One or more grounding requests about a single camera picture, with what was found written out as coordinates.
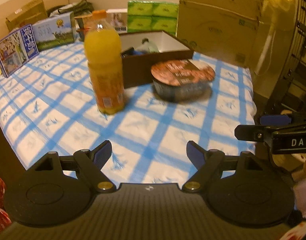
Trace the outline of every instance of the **brown box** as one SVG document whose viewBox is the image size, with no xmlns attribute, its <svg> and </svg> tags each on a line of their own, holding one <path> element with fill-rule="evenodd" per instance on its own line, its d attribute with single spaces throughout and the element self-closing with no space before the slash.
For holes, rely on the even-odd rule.
<svg viewBox="0 0 306 240">
<path fill-rule="evenodd" d="M 9 31 L 27 24 L 34 24 L 48 17 L 42 0 L 32 0 L 14 13 L 10 14 L 5 23 Z"/>
<path fill-rule="evenodd" d="M 245 67 L 263 0 L 180 0 L 177 37 L 195 51 Z"/>
<path fill-rule="evenodd" d="M 152 83 L 151 67 L 154 64 L 172 59 L 191 59 L 194 53 L 180 40 L 164 31 L 123 33 L 120 38 L 122 51 L 140 46 L 144 38 L 154 42 L 160 51 L 122 58 L 124 88 Z"/>
</svg>

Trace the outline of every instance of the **gold screw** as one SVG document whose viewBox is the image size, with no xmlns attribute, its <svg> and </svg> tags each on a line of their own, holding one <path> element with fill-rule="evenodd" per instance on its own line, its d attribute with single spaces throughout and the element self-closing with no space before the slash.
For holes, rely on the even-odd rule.
<svg viewBox="0 0 306 240">
<path fill-rule="evenodd" d="M 184 187 L 189 190 L 199 189 L 201 187 L 200 183 L 196 181 L 190 181 L 184 184 Z"/>
<path fill-rule="evenodd" d="M 113 188 L 113 184 L 109 181 L 103 181 L 103 182 L 100 182 L 97 187 L 99 189 L 102 189 L 102 190 L 108 190 L 108 189 L 111 189 Z"/>
</svg>

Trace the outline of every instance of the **orange bottle cap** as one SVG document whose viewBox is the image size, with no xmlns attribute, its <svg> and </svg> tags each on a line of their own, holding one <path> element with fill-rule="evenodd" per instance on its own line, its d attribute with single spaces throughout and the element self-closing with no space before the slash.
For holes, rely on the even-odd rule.
<svg viewBox="0 0 306 240">
<path fill-rule="evenodd" d="M 92 16 L 93 16 L 93 19 L 106 18 L 106 10 L 93 11 Z"/>
</svg>

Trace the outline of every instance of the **orange juice bottle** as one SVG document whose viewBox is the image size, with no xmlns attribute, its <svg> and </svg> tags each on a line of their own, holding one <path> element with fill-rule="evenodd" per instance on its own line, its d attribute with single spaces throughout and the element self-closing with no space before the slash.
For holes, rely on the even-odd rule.
<svg viewBox="0 0 306 240">
<path fill-rule="evenodd" d="M 106 11 L 94 11 L 84 40 L 90 78 L 100 112 L 114 114 L 124 107 L 121 41 L 106 21 Z"/>
</svg>

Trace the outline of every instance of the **tablecloth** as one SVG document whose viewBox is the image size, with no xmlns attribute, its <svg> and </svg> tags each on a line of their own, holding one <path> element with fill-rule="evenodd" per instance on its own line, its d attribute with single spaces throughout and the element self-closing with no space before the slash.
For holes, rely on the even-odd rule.
<svg viewBox="0 0 306 240">
<path fill-rule="evenodd" d="M 196 172 L 186 156 L 189 140 L 228 155 L 255 148 L 234 137 L 238 124 L 254 124 L 249 70 L 198 53 L 194 59 L 216 72 L 199 100 L 168 103 L 147 84 L 127 89 L 125 109 L 105 115 L 95 103 L 83 43 L 43 51 L 9 78 L 0 76 L 0 126 L 26 169 L 50 150 L 72 155 L 108 139 L 113 152 L 102 171 L 117 185 L 181 186 Z"/>
</svg>

